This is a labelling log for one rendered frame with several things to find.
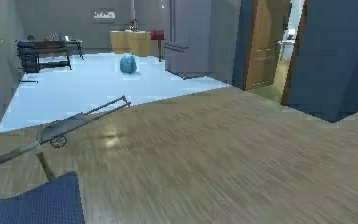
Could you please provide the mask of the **teal round bag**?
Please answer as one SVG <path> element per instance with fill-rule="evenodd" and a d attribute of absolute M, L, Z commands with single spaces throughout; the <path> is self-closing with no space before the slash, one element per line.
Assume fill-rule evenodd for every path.
<path fill-rule="evenodd" d="M 137 70 L 136 60 L 133 53 L 125 54 L 120 60 L 120 71 L 132 74 Z"/>

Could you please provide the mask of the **light wooden cupboard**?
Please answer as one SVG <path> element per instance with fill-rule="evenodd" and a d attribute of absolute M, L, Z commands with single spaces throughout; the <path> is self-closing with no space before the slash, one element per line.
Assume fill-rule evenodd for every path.
<path fill-rule="evenodd" d="M 136 56 L 151 56 L 151 34 L 146 31 L 111 31 L 111 49 L 116 54 L 133 53 Z"/>

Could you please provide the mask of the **grey tall fridge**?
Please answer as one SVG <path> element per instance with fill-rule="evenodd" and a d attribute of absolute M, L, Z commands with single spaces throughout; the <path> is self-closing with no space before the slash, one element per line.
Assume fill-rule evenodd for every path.
<path fill-rule="evenodd" d="M 183 79 L 210 73 L 210 19 L 212 0 L 168 0 L 169 40 L 188 46 L 184 53 L 164 48 L 165 69 Z"/>

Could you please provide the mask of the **black low table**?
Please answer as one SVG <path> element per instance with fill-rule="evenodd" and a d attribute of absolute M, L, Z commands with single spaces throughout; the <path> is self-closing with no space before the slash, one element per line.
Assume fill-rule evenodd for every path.
<path fill-rule="evenodd" d="M 72 69 L 68 46 L 75 45 L 77 47 L 79 56 L 83 57 L 81 44 L 82 44 L 81 40 L 36 41 L 34 50 L 38 57 L 47 54 L 51 54 L 51 55 L 62 54 L 63 56 L 66 57 L 65 60 L 57 61 L 57 62 L 41 63 L 40 61 L 38 61 L 39 68 L 45 69 L 45 68 L 68 67 L 69 69 Z"/>

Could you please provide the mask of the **brown wooden room door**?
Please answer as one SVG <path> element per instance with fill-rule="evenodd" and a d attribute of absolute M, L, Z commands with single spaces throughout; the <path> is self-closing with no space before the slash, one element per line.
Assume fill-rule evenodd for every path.
<path fill-rule="evenodd" d="M 290 0 L 254 0 L 247 90 L 273 84 L 280 54 L 278 42 L 288 27 L 290 7 Z"/>

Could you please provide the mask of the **red box on post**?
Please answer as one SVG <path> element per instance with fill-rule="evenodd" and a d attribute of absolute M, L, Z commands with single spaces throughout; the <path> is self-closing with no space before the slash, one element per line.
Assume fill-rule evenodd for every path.
<path fill-rule="evenodd" d="M 157 42 L 158 59 L 159 59 L 159 61 L 162 61 L 162 41 L 165 39 L 164 31 L 163 30 L 153 29 L 150 32 L 150 36 L 151 36 L 152 40 L 155 40 Z"/>

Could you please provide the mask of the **blue upholstered chair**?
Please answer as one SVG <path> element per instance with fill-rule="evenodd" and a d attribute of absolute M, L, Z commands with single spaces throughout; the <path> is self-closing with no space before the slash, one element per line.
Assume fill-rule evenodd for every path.
<path fill-rule="evenodd" d="M 20 195 L 0 199 L 0 224 L 86 224 L 78 176 L 55 176 L 43 153 L 37 158 L 48 181 Z"/>

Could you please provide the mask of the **black stacked chair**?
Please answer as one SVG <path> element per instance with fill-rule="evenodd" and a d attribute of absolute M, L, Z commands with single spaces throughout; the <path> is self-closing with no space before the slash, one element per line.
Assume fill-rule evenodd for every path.
<path fill-rule="evenodd" d="M 38 73 L 41 70 L 36 42 L 18 41 L 17 56 L 21 60 L 21 69 L 25 73 Z"/>

